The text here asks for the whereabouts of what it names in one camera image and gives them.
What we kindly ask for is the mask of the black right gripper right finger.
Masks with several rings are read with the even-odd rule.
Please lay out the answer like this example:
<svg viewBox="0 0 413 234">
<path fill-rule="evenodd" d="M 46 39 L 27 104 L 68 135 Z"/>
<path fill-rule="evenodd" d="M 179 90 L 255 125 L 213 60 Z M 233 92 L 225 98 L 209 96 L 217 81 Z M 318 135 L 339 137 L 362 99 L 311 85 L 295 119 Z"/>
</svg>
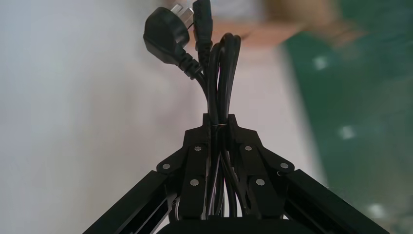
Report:
<svg viewBox="0 0 413 234">
<path fill-rule="evenodd" d="M 239 178 L 244 230 L 255 234 L 384 234 L 386 230 L 306 172 L 265 148 L 256 131 L 228 117 L 230 157 Z"/>
</svg>

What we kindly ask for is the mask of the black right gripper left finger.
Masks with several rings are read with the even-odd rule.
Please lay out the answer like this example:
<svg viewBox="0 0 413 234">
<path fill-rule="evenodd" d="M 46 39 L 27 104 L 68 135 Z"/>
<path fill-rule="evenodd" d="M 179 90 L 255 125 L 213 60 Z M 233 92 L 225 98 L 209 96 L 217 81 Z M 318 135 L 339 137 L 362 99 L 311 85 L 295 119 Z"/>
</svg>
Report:
<svg viewBox="0 0 413 234">
<path fill-rule="evenodd" d="M 187 130 L 183 146 L 161 161 L 86 231 L 87 234 L 184 234 L 206 218 L 210 121 Z"/>
</svg>

